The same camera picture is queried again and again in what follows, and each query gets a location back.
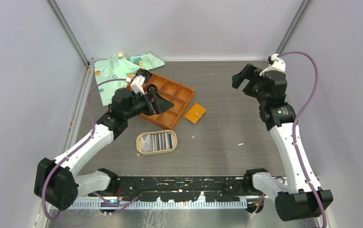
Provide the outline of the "oval wooden card tray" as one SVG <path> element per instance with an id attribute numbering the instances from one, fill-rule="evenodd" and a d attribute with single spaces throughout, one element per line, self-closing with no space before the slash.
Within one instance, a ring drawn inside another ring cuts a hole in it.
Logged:
<path id="1" fill-rule="evenodd" d="M 156 155 L 173 152 L 178 144 L 172 130 L 142 133 L 136 139 L 136 148 L 141 155 Z"/>

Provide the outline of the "orange leather card holder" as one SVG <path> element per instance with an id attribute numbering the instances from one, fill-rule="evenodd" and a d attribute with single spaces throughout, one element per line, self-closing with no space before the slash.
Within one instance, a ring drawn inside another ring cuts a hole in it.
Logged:
<path id="1" fill-rule="evenodd" d="M 206 109 L 198 103 L 195 103 L 184 114 L 184 118 L 193 124 L 196 124 L 205 114 Z"/>

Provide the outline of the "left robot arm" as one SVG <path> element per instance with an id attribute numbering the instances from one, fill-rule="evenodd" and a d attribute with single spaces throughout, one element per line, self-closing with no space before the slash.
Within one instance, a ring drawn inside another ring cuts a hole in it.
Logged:
<path id="1" fill-rule="evenodd" d="M 141 114 L 162 114 L 173 106 L 160 96 L 154 85 L 143 92 L 116 90 L 108 111 L 84 138 L 56 158 L 44 158 L 38 163 L 34 193 L 60 211 L 68 209 L 78 197 L 93 192 L 115 195 L 119 180 L 114 172 L 100 168 L 91 174 L 79 175 L 80 170 L 125 131 L 129 119 Z"/>

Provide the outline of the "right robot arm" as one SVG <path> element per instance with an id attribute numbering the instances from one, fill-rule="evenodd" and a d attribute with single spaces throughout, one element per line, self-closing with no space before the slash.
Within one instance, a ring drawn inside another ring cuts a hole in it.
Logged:
<path id="1" fill-rule="evenodd" d="M 317 218 L 332 203 L 330 190 L 324 190 L 314 175 L 301 143 L 296 113 L 286 102 L 287 80 L 284 72 L 261 69 L 247 64 L 232 76 L 237 89 L 247 79 L 245 95 L 259 103 L 259 115 L 277 145 L 285 170 L 287 184 L 283 184 L 265 169 L 247 170 L 243 186 L 246 193 L 264 193 L 273 200 L 282 221 Z"/>

